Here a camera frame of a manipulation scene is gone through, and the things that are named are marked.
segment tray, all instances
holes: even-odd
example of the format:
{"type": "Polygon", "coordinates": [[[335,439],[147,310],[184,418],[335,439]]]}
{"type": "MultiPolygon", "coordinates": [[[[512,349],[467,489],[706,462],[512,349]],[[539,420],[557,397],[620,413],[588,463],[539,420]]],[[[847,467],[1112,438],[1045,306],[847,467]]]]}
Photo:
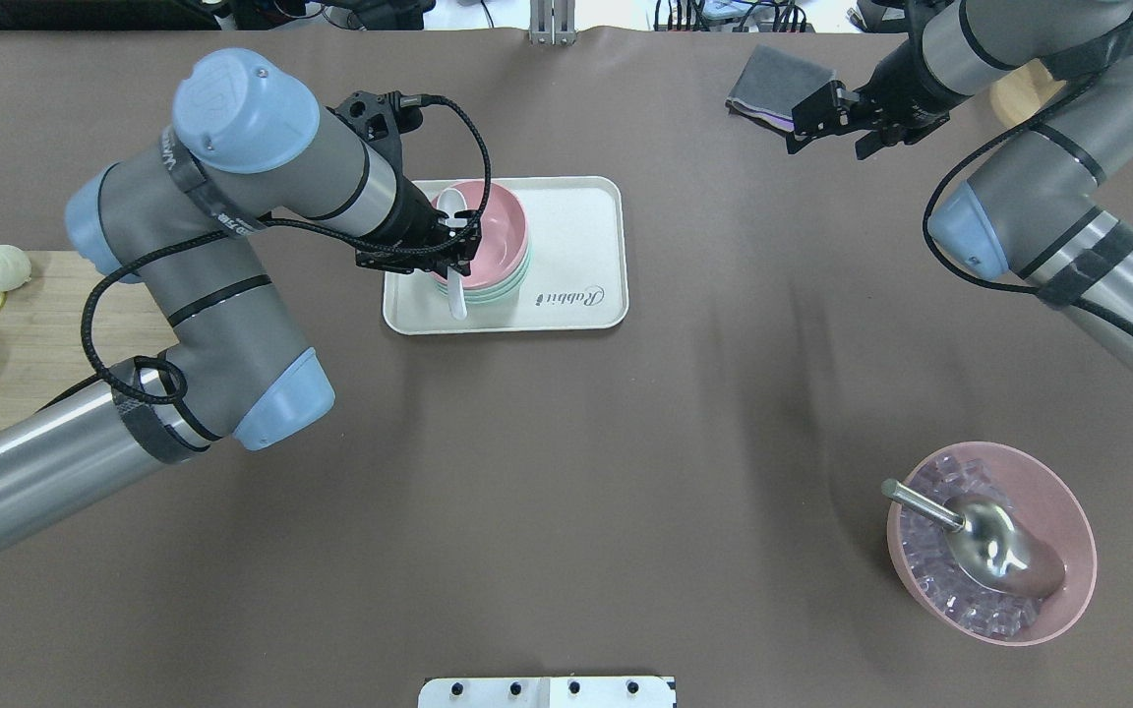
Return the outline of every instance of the tray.
{"type": "MultiPolygon", "coordinates": [[[[427,197],[460,180],[415,181],[427,197]]],[[[516,295],[449,314],[435,279],[386,273],[383,321],[406,335],[607,329],[629,313],[620,189],[602,176],[506,178],[527,215],[531,262],[516,295]]]]}

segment robotic arm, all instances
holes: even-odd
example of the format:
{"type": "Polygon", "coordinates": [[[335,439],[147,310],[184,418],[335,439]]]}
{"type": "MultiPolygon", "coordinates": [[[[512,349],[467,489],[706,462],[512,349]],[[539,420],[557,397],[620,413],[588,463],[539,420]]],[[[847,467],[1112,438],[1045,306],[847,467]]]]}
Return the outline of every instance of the robotic arm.
{"type": "Polygon", "coordinates": [[[908,17],[908,41],[864,86],[832,82],[794,109],[787,150],[854,130],[868,130],[859,159],[918,143],[970,95],[1041,59],[1064,93],[932,210],[971,159],[952,171],[927,238],[962,278],[1037,295],[1133,368],[1133,228],[1090,198],[1133,157],[1133,0],[909,0],[908,17]],[[1008,271],[1029,285],[990,282],[1008,271]]]}
{"type": "Polygon", "coordinates": [[[99,381],[0,434],[0,551],[216,440],[264,449],[329,411],[332,386],[248,233],[301,225],[350,242],[364,267],[469,273],[484,205],[437,212],[400,171],[399,134],[428,104],[454,108],[478,139],[436,95],[356,93],[332,111],[246,49],[195,66],[159,144],[104,169],[66,212],[107,276],[86,325],[100,288],[140,280],[179,344],[107,368],[83,327],[99,381]],[[312,225],[257,216],[278,206],[312,225]]]}

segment silver arm segment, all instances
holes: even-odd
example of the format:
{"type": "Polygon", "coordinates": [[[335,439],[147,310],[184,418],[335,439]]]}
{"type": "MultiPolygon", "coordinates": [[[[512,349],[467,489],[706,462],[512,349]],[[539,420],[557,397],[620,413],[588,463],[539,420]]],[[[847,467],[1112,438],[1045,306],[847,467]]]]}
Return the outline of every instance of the silver arm segment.
{"type": "MultiPolygon", "coordinates": [[[[1130,10],[1133,1],[959,0],[929,23],[925,58],[945,85],[977,93],[1007,70],[990,66],[981,54],[999,63],[1023,63],[1092,40],[1121,24],[1130,10]],[[977,49],[964,40],[966,33],[977,49]]],[[[1062,295],[1060,305],[1079,296],[1133,323],[1133,229],[1090,197],[1132,157],[1133,54],[1102,71],[1088,93],[1057,116],[1004,144],[940,207],[930,220],[930,232],[980,276],[993,279],[1008,270],[1048,291],[1073,287],[1062,295]],[[977,220],[965,217],[970,207],[977,220]],[[965,232],[979,246],[965,249],[965,232]],[[990,246],[1002,251],[1003,267],[981,270],[972,254],[990,246]],[[1099,254],[1114,255],[1097,264],[1099,254]],[[1080,276],[1096,265],[1107,266],[1107,272],[1080,276]]],[[[1133,368],[1132,336],[1087,310],[1060,310],[1133,368]]]]}
{"type": "MultiPolygon", "coordinates": [[[[242,49],[202,59],[161,143],[91,180],[67,221],[82,255],[108,274],[223,223],[247,230],[280,205],[370,242],[423,246],[440,236],[435,210],[381,153],[300,82],[242,49]]],[[[95,382],[0,432],[0,551],[212,441],[233,435],[265,447],[332,406],[324,372],[246,238],[135,273],[174,327],[179,344],[162,357],[188,390],[150,404],[95,382]]],[[[179,382],[153,366],[134,359],[111,373],[135,391],[170,393],[179,382]]]]}

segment brown table surface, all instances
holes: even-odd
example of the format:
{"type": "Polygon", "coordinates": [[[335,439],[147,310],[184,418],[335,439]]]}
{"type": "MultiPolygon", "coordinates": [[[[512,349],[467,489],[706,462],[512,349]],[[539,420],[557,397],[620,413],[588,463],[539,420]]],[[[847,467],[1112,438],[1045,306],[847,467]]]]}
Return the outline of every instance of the brown table surface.
{"type": "MultiPolygon", "coordinates": [[[[859,85],[895,40],[0,34],[0,242],[66,247],[71,193],[238,44],[331,104],[449,94],[499,176],[615,180],[632,301],[606,332],[407,338],[342,247],[257,237],[338,403],[1,553],[0,707],[409,708],[428,676],[571,672],[674,675],[687,707],[1133,705],[1133,376],[919,237],[988,103],[864,164],[790,157],[724,109],[759,42],[859,85]],[[878,483],[963,440],[1034,454],[1092,521],[1096,597],[1056,641],[972,641],[891,568],[878,483]]],[[[444,109],[406,153],[478,171],[444,109]]],[[[1133,223],[1133,162],[1099,197],[1133,223]]]]}

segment gray cloth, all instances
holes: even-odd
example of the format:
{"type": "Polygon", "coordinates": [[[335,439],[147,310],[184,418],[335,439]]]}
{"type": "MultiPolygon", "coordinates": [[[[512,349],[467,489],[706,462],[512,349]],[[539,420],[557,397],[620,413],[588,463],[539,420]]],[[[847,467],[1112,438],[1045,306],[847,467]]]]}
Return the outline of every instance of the gray cloth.
{"type": "Polygon", "coordinates": [[[830,68],[772,46],[756,46],[724,102],[775,130],[793,129],[794,106],[835,77],[830,68]]]}

